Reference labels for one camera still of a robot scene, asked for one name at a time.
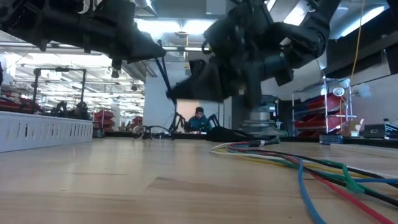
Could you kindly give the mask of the black zip tie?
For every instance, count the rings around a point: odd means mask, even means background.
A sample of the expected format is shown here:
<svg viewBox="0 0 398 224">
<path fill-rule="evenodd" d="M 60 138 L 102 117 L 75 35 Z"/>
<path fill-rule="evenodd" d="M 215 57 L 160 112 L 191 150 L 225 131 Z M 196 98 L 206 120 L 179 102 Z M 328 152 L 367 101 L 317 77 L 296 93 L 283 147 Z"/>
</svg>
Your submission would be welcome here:
<svg viewBox="0 0 398 224">
<path fill-rule="evenodd" d="M 176 100 L 175 98 L 172 98 L 172 97 L 169 95 L 169 91 L 171 90 L 171 85 L 170 85 L 170 82 L 169 82 L 169 77 L 168 77 L 168 75 L 167 75 L 167 69 L 166 69 L 166 66 L 165 66 L 165 57 L 162 56 L 162 57 L 161 57 L 161 60 L 159 60 L 158 58 L 156 58 L 156 59 L 155 59 L 155 62 L 156 62 L 156 64 L 157 64 L 157 66 L 158 66 L 159 72 L 160 72 L 160 74 L 162 75 L 162 78 L 163 78 L 163 80 L 164 80 L 164 83 L 165 83 L 165 86 L 166 86 L 166 89 L 167 89 L 167 91 L 166 91 L 166 97 L 172 101 L 172 103 L 174 104 L 174 106 L 176 106 L 176 105 L 177 105 L 177 100 Z"/>
</svg>

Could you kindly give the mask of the black grey work glove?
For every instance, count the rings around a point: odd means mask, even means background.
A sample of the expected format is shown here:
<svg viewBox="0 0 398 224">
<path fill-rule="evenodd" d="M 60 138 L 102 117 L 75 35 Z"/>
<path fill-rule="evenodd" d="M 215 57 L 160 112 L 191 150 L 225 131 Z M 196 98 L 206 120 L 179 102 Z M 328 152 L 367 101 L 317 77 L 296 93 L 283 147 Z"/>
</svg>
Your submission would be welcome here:
<svg viewBox="0 0 398 224">
<path fill-rule="evenodd" d="M 259 139 L 258 137 L 255 137 L 252 134 L 248 134 L 243 131 L 224 128 L 222 126 L 216 126 L 206 134 L 206 140 L 211 142 L 223 142 L 223 143 L 243 142 L 243 141 L 252 141 L 258 139 Z"/>
</svg>

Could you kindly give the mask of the black sleeve with white label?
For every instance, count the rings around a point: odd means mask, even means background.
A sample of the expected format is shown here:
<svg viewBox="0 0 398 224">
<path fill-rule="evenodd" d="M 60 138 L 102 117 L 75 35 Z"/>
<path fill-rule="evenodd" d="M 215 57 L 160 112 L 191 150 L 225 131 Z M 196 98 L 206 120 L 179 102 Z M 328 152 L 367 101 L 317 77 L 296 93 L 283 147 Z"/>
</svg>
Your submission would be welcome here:
<svg viewBox="0 0 398 224">
<path fill-rule="evenodd" d="M 249 141 L 248 146 L 249 147 L 264 147 L 264 146 L 279 144 L 279 143 L 280 143 L 280 138 L 278 136 L 276 136 L 272 139 Z"/>
</svg>

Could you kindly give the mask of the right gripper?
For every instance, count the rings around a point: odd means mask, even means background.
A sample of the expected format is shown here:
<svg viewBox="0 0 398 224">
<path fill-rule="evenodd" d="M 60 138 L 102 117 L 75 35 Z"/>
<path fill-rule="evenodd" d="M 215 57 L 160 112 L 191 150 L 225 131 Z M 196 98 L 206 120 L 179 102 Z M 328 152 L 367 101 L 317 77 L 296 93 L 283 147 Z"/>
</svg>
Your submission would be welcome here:
<svg viewBox="0 0 398 224">
<path fill-rule="evenodd" d="M 167 97 L 221 102 L 243 90 L 246 107 L 259 106 L 261 82 L 275 78 L 284 85 L 294 78 L 277 34 L 263 2 L 238 4 L 203 34 L 213 53 L 210 61 L 190 60 L 190 76 L 168 90 Z"/>
</svg>

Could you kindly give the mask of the black equipment box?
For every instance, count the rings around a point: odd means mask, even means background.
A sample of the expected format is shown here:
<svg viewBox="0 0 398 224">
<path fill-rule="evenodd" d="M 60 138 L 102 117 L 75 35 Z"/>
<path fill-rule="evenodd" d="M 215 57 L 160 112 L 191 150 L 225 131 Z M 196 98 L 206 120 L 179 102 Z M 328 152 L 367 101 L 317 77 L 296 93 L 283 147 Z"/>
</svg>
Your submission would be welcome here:
<svg viewBox="0 0 398 224">
<path fill-rule="evenodd" d="M 366 124 L 362 134 L 364 138 L 381 138 L 386 137 L 385 124 Z"/>
</svg>

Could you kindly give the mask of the blue striped box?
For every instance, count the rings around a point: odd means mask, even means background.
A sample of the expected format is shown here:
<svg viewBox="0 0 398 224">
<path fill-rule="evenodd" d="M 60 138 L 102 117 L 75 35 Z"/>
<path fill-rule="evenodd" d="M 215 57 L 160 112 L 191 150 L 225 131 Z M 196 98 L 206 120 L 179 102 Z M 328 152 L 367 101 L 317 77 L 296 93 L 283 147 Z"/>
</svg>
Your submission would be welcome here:
<svg viewBox="0 0 398 224">
<path fill-rule="evenodd" d="M 398 139 L 398 126 L 394 126 L 390 123 L 385 123 L 384 128 L 386 138 Z"/>
</svg>

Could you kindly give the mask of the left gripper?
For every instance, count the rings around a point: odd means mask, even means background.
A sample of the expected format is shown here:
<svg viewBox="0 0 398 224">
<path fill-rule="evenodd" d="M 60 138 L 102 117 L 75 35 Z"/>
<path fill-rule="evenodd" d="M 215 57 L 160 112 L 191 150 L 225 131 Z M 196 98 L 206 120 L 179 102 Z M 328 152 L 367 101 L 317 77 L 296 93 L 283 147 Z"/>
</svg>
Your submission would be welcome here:
<svg viewBox="0 0 398 224">
<path fill-rule="evenodd" d="M 80 14 L 84 52 L 108 55 L 111 66 L 163 57 L 166 51 L 134 23 L 136 4 L 130 0 L 86 0 L 86 12 Z"/>
</svg>

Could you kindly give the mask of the dark blue flat box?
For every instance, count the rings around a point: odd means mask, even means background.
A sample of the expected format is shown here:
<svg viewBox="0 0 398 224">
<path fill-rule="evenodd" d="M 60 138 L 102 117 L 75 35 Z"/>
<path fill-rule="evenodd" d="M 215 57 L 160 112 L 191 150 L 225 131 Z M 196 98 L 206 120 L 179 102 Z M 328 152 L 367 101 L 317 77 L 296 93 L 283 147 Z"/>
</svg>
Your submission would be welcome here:
<svg viewBox="0 0 398 224">
<path fill-rule="evenodd" d="M 319 144 L 343 144 L 343 136 L 339 134 L 321 134 L 319 135 Z"/>
</svg>

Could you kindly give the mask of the metal shelf rack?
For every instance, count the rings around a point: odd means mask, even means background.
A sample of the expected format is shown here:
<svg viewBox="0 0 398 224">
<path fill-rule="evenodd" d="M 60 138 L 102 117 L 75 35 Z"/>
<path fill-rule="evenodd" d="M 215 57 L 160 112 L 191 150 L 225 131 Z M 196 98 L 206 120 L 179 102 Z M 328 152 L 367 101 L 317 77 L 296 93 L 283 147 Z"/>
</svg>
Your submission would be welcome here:
<svg viewBox="0 0 398 224">
<path fill-rule="evenodd" d="M 292 128 L 297 137 L 337 133 L 356 118 L 351 80 L 323 77 L 292 93 Z"/>
</svg>

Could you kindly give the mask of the LED light bar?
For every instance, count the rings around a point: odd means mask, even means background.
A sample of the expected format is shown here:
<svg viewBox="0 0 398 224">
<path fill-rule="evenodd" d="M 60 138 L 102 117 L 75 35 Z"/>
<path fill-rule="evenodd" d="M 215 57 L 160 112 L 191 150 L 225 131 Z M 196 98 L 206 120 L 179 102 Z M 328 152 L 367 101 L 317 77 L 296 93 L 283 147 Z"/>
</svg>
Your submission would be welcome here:
<svg viewBox="0 0 398 224">
<path fill-rule="evenodd" d="M 37 46 L 27 43 L 27 42 L 0 42 L 0 47 L 19 47 L 19 48 L 38 48 Z M 80 49 L 77 46 L 68 44 L 59 44 L 51 42 L 47 44 L 47 49 Z M 184 46 L 165 46 L 164 50 L 168 52 L 201 52 L 201 47 L 184 47 Z"/>
</svg>

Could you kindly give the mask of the person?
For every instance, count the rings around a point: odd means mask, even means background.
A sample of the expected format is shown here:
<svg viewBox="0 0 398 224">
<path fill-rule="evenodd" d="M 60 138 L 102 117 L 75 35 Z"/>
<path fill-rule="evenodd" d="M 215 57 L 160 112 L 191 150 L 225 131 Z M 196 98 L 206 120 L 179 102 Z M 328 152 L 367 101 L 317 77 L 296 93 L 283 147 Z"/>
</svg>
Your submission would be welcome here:
<svg viewBox="0 0 398 224">
<path fill-rule="evenodd" d="M 90 120 L 90 115 L 88 114 L 88 106 L 85 102 L 80 102 L 76 105 L 75 116 L 78 119 Z"/>
<path fill-rule="evenodd" d="M 188 132 L 209 132 L 212 129 L 209 119 L 204 114 L 202 107 L 196 107 L 195 115 L 192 116 L 187 123 Z"/>
</svg>

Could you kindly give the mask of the black gantry frame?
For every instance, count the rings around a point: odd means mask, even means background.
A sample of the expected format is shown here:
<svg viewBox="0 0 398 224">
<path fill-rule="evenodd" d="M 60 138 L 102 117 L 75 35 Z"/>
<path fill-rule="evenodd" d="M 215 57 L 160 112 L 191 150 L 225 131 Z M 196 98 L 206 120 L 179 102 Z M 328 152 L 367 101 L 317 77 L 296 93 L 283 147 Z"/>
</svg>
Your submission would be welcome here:
<svg viewBox="0 0 398 224">
<path fill-rule="evenodd" d="M 56 68 L 35 68 L 34 69 L 34 77 L 35 77 L 35 79 L 34 79 L 34 92 L 33 92 L 33 98 L 32 98 L 33 103 L 36 103 L 37 89 L 38 89 L 38 85 L 39 85 L 39 77 L 41 76 L 41 71 L 42 70 L 53 70 L 55 72 L 70 72 L 70 71 L 83 72 L 83 78 L 82 78 L 82 81 L 81 81 L 81 96 L 80 96 L 80 102 L 83 102 L 84 94 L 85 94 L 85 83 L 86 83 L 87 69 L 85 69 L 85 68 L 56 67 Z"/>
</svg>

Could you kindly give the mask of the red storage bin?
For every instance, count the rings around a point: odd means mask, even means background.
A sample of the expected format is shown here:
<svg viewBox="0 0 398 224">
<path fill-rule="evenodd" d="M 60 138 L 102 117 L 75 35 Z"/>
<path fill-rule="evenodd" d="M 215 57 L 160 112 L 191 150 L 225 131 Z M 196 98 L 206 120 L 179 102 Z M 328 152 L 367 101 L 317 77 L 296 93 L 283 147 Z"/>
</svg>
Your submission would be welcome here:
<svg viewBox="0 0 398 224">
<path fill-rule="evenodd" d="M 328 93 L 327 95 L 319 95 L 313 98 L 310 98 L 299 105 L 294 106 L 295 113 L 299 113 L 301 111 L 309 111 L 315 109 L 325 109 L 328 111 L 338 107 L 340 105 L 340 97 L 335 96 L 332 93 Z"/>
<path fill-rule="evenodd" d="M 306 129 L 306 130 L 328 130 L 333 131 L 336 129 L 345 118 L 340 118 L 336 116 L 325 117 L 324 114 L 310 114 L 304 116 L 302 119 L 296 121 L 294 126 L 296 129 Z"/>
</svg>

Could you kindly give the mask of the red bin stack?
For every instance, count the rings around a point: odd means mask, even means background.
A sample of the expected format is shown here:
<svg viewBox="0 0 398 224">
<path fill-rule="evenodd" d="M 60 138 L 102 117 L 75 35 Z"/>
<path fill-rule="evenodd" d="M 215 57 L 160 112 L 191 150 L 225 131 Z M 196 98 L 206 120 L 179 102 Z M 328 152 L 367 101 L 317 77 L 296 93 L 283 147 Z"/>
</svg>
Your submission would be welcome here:
<svg viewBox="0 0 398 224">
<path fill-rule="evenodd" d="M 114 113 L 111 110 L 100 110 L 93 115 L 93 123 L 95 128 L 101 128 L 105 132 L 114 131 Z"/>
</svg>

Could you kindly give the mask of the white slotted cable duct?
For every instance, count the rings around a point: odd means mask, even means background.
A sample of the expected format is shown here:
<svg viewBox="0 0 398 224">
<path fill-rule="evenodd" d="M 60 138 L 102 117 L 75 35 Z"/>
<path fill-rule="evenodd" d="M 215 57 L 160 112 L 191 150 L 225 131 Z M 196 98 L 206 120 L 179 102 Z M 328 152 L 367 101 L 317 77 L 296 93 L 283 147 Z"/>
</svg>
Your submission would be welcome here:
<svg viewBox="0 0 398 224">
<path fill-rule="evenodd" d="M 90 142 L 91 121 L 0 111 L 0 152 Z"/>
</svg>

